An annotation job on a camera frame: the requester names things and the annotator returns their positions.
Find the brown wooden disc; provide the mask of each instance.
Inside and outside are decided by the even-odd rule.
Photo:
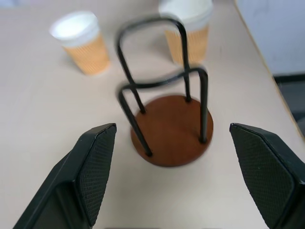
[[[182,95],[157,98],[146,106],[146,113],[138,112],[136,120],[153,156],[145,154],[138,137],[131,129],[132,143],[146,161],[162,167],[186,165],[200,157],[213,135],[213,120],[207,116],[207,142],[199,142],[200,102],[185,101]]]

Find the beige tabletop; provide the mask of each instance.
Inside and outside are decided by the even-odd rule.
[[[205,154],[178,168],[149,164],[136,154],[130,125],[116,101],[126,81],[114,52],[118,27],[157,12],[157,0],[65,0],[35,8],[0,10],[0,222],[12,228],[52,167],[94,126],[117,124],[112,167],[94,228],[265,229],[239,168],[229,124],[278,134],[305,161],[305,144],[231,0],[215,0],[207,58],[208,108],[214,134]],[[91,10],[101,22],[112,64],[98,77],[84,76],[49,33],[74,10]],[[164,26],[124,42],[135,80],[177,70]],[[141,92],[144,102],[183,93],[184,84]],[[199,78],[191,78],[199,98]],[[127,98],[137,110],[131,94]]]

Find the white wall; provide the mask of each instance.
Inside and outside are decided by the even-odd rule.
[[[305,72],[305,0],[237,0],[272,73]]]

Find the disposable coffee cup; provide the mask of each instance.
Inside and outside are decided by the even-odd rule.
[[[104,71],[110,64],[96,16],[78,11],[57,20],[50,28],[76,65],[88,75]]]
[[[212,11],[212,0],[162,0],[160,2],[159,12],[178,18],[186,29],[190,64],[200,63],[205,58]],[[173,61],[183,64],[179,32],[176,29],[166,30],[165,36]]]

